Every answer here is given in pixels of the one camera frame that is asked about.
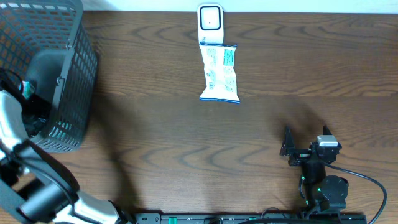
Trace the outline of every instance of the white device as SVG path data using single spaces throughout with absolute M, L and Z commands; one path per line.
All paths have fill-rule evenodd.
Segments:
M 202 4 L 198 8 L 199 43 L 222 44 L 224 41 L 223 8 L 219 4 Z

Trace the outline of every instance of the wood grain surface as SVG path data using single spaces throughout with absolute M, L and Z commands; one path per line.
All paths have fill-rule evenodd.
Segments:
M 79 151 L 54 156 L 84 191 L 132 212 L 296 210 L 301 173 L 279 156 L 283 128 L 307 147 L 327 124 L 343 146 L 334 165 L 384 184 L 377 223 L 398 222 L 397 15 L 225 13 L 240 105 L 199 100 L 195 13 L 83 20 L 101 55 L 88 132 Z M 326 171 L 349 181 L 345 211 L 372 219 L 381 190 Z

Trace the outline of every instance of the white wall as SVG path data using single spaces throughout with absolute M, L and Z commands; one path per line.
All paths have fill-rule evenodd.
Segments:
M 398 13 L 398 0 L 82 0 L 85 10 L 196 11 L 218 3 L 226 12 Z

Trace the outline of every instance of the green indicator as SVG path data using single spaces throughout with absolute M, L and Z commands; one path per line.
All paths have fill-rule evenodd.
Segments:
M 177 218 L 169 218 L 169 224 L 177 224 Z

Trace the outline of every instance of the basket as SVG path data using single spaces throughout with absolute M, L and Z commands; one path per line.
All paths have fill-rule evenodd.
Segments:
M 47 152 L 77 150 L 86 129 L 98 61 L 82 14 L 80 0 L 0 0 L 0 68 L 35 83 L 52 104 L 30 139 Z

